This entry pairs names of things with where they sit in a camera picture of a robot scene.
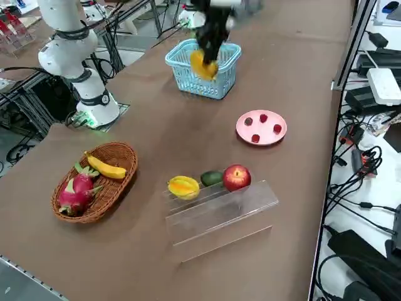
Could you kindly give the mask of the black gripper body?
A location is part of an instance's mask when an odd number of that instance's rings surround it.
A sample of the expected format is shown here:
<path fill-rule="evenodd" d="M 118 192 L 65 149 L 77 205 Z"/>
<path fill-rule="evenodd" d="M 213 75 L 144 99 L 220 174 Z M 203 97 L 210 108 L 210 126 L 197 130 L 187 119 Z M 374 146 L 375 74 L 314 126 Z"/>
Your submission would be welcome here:
<path fill-rule="evenodd" d="M 194 7 L 205 16 L 205 22 L 195 30 L 197 41 L 225 41 L 230 29 L 227 21 L 235 16 L 234 1 L 194 1 Z"/>

